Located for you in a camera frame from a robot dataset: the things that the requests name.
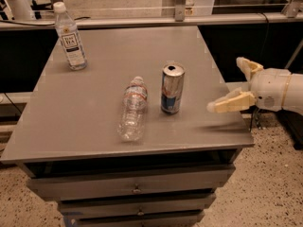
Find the clear plastic bottle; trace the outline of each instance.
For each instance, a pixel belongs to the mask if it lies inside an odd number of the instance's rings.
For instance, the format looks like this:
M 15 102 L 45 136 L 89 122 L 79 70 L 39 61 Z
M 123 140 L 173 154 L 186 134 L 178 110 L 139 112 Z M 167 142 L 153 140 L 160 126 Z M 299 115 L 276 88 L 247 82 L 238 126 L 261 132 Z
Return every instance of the clear plastic bottle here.
M 126 88 L 118 132 L 123 141 L 137 141 L 144 132 L 148 91 L 141 77 L 135 77 Z
M 55 28 L 61 40 L 62 47 L 72 70 L 86 67 L 87 59 L 80 40 L 76 22 L 69 16 L 63 2 L 54 4 Z

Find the upright bottle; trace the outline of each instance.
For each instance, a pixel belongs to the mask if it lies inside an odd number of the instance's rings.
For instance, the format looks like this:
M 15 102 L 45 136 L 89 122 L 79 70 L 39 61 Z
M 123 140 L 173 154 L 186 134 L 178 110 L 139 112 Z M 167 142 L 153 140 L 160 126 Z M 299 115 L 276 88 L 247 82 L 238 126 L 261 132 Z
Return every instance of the upright bottle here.
M 84 54 L 77 25 L 69 16 L 63 2 L 54 4 L 55 28 L 61 40 L 62 47 L 72 70 L 86 67 L 87 59 Z
M 148 91 L 141 77 L 135 77 L 126 88 L 118 132 L 123 141 L 137 141 L 144 132 Z

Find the silver can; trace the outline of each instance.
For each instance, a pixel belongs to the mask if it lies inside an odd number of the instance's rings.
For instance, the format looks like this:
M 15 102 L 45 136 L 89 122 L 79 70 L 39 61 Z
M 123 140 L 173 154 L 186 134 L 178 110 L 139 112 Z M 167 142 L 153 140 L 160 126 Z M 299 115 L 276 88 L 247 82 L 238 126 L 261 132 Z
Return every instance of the silver can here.
M 180 109 L 185 69 L 180 63 L 169 62 L 163 68 L 161 109 L 176 114 Z

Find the drawer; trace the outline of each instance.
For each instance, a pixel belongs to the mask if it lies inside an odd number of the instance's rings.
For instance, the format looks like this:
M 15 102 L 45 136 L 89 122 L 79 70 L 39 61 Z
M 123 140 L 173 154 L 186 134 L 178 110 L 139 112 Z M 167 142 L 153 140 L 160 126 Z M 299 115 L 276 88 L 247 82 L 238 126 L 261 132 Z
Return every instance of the drawer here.
M 191 166 L 75 177 L 28 180 L 46 201 L 68 201 L 223 186 L 234 166 Z
M 201 211 L 177 212 L 169 214 L 146 215 L 144 217 L 95 218 L 77 220 L 80 227 L 159 227 L 173 225 L 193 225 L 200 222 Z
M 215 194 L 203 190 L 150 194 L 92 201 L 59 202 L 59 211 L 67 218 L 105 218 L 144 216 L 152 213 L 203 210 L 215 200 Z

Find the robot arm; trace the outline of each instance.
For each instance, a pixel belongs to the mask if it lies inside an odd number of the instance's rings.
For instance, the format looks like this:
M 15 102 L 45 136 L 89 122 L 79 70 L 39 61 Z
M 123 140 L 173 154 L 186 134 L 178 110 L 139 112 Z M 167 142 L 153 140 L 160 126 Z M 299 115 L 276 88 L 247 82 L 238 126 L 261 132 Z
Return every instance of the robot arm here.
M 291 74 L 287 69 L 265 69 L 245 58 L 237 58 L 237 66 L 250 82 L 250 91 L 236 89 L 228 95 L 208 103 L 210 112 L 225 113 L 248 109 L 288 110 L 303 115 L 303 75 Z
M 28 0 L 6 0 L 15 19 L 35 20 L 35 14 L 31 9 Z

